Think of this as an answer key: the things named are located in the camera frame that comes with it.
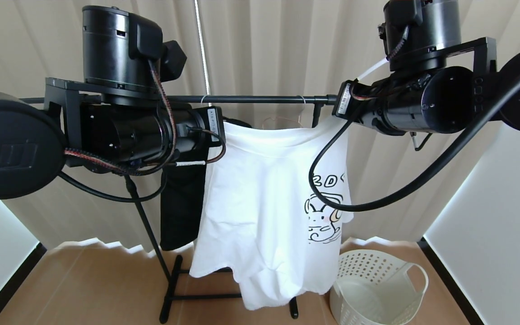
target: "curtain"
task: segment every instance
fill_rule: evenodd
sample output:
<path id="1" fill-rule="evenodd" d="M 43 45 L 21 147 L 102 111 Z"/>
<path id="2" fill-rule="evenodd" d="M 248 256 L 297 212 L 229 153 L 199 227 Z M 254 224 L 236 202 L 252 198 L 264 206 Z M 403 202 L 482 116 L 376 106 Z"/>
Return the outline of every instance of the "curtain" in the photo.
<path id="1" fill-rule="evenodd" d="M 384 55 L 377 25 L 384 0 L 199 0 L 202 45 L 212 95 L 337 94 L 340 84 Z M 157 22 L 164 39 L 176 39 L 188 62 L 168 94 L 204 95 L 206 82 L 196 6 L 191 0 L 0 0 L 0 91 L 41 97 L 44 78 L 82 80 L 81 7 L 117 6 Z M 520 0 L 460 0 L 463 41 L 497 39 L 498 66 L 520 52 Z M 471 54 L 449 65 L 472 68 Z M 364 83 L 388 76 L 388 66 Z M 256 128 L 310 127 L 311 105 L 221 105 L 228 117 Z M 330 115 L 325 107 L 320 116 Z M 346 237 L 416 241 L 460 187 L 497 133 L 489 123 L 433 180 L 390 206 L 355 215 Z M 353 125 L 348 175 L 353 203 L 384 197 L 411 181 L 457 135 L 434 135 L 420 152 L 410 136 L 392 137 Z M 84 168 L 65 168 L 96 189 L 127 196 L 124 181 Z M 159 175 L 136 177 L 140 195 L 159 185 Z M 56 179 L 44 189 L 5 204 L 46 246 L 98 237 L 126 247 L 150 247 L 133 205 L 105 201 Z M 159 237 L 159 200 L 144 204 Z"/>

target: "clothes rack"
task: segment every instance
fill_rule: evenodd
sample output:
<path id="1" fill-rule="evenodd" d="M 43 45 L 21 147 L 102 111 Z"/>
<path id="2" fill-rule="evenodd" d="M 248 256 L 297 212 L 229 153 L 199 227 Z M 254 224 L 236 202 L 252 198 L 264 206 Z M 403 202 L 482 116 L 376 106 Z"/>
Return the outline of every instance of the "clothes rack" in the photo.
<path id="1" fill-rule="evenodd" d="M 93 99 L 97 97 L 97 100 L 101 100 L 99 95 L 87 95 L 87 99 Z M 318 125 L 320 119 L 320 111 L 324 105 L 334 105 L 336 102 L 336 95 L 324 95 L 324 96 L 168 96 L 171 102 L 184 102 L 184 103 L 303 103 L 313 104 L 314 111 L 312 111 L 312 127 Z M 29 104 L 44 103 L 44 98 L 21 98 L 21 101 Z M 139 198 L 138 189 L 134 181 L 128 175 L 124 175 L 126 189 L 130 193 L 132 198 Z M 172 302 L 176 300 L 206 300 L 206 299 L 229 299 L 229 298 L 242 298 L 239 293 L 233 294 L 198 294 L 198 295 L 177 295 L 176 286 L 180 275 L 189 274 L 189 269 L 182 269 L 183 258 L 181 255 L 177 255 L 174 261 L 174 266 L 170 272 L 163 259 L 163 254 L 159 248 L 159 244 L 153 230 L 151 229 L 150 222 L 146 216 L 146 211 L 142 206 L 142 202 L 136 202 L 136 209 L 142 220 L 142 224 L 146 229 L 148 237 L 150 238 L 151 245 L 156 253 L 158 261 L 162 267 L 163 273 L 166 277 L 168 286 L 166 295 L 163 298 L 162 310 L 159 314 L 159 322 L 165 324 L 169 318 L 170 310 L 172 308 Z M 214 273 L 226 273 L 231 272 L 229 268 L 219 269 Z M 297 299 L 293 298 L 288 303 L 290 309 L 290 316 L 293 319 L 299 317 Z"/>

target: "floor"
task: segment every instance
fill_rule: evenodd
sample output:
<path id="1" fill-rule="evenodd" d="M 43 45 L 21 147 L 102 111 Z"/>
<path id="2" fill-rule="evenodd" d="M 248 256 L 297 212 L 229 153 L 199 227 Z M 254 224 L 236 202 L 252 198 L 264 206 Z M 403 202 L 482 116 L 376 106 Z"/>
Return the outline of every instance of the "floor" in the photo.
<path id="1" fill-rule="evenodd" d="M 430 285 L 410 325 L 468 325 L 416 243 L 350 243 L 343 250 L 363 245 L 417 263 L 427 271 Z M 167 253 L 165 259 L 171 267 L 174 255 Z M 189 256 L 184 259 L 186 266 L 189 261 Z M 417 276 L 413 282 L 415 286 L 423 285 Z M 107 248 L 100 243 L 65 245 L 44 255 L 0 314 L 0 325 L 157 325 L 166 286 L 157 259 L 144 251 L 128 253 L 121 247 Z M 182 275 L 177 290 L 181 294 L 234 293 L 238 286 L 231 274 L 201 279 Z M 247 311 L 239 299 L 174 302 L 168 324 L 336 324 L 328 307 L 328 295 L 306 293 L 297 301 L 297 320 L 291 319 L 287 306 Z"/>

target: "white plastic basket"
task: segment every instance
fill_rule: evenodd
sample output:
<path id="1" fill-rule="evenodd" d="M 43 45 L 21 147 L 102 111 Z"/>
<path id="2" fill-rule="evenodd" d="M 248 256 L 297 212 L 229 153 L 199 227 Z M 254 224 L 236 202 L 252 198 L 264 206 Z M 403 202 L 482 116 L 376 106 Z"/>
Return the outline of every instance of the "white plastic basket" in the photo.
<path id="1" fill-rule="evenodd" d="M 407 273 L 411 267 L 425 275 L 419 292 Z M 417 314 L 428 286 L 427 273 L 415 263 L 382 251 L 347 251 L 340 256 L 330 309 L 339 325 L 404 325 Z"/>

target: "black baseboard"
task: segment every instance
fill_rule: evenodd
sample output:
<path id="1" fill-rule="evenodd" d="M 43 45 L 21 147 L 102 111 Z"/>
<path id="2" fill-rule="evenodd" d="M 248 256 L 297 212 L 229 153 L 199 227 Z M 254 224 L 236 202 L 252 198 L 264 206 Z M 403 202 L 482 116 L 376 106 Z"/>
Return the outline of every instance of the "black baseboard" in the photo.
<path id="1" fill-rule="evenodd" d="M 469 302 L 467 297 L 464 295 L 464 293 L 461 291 L 459 286 L 456 284 L 455 280 L 452 278 L 446 267 L 442 264 L 442 261 L 439 259 L 439 257 L 436 255 L 435 251 L 433 251 L 431 245 L 426 241 L 426 239 L 423 237 L 421 241 L 418 242 L 419 247 L 421 247 L 421 250 L 423 253 L 425 253 L 425 256 L 427 257 L 428 261 L 431 262 L 431 265 L 433 268 L 435 268 L 435 271 L 439 274 L 440 278 L 442 279 L 442 282 L 446 285 L 446 288 L 452 295 L 452 297 L 455 299 L 456 304 L 459 305 L 460 310 L 463 312 L 464 316 L 467 318 L 469 323 L 471 325 L 484 325 L 483 320 L 481 317 L 478 316 L 478 313 L 473 308 L 473 305 Z"/>
<path id="2" fill-rule="evenodd" d="M 11 297 L 13 297 L 19 286 L 25 281 L 25 278 L 31 273 L 31 270 L 33 270 L 46 251 L 47 249 L 45 249 L 41 243 L 38 243 L 2 290 L 0 290 L 0 313 L 4 310 L 9 300 L 11 300 Z"/>

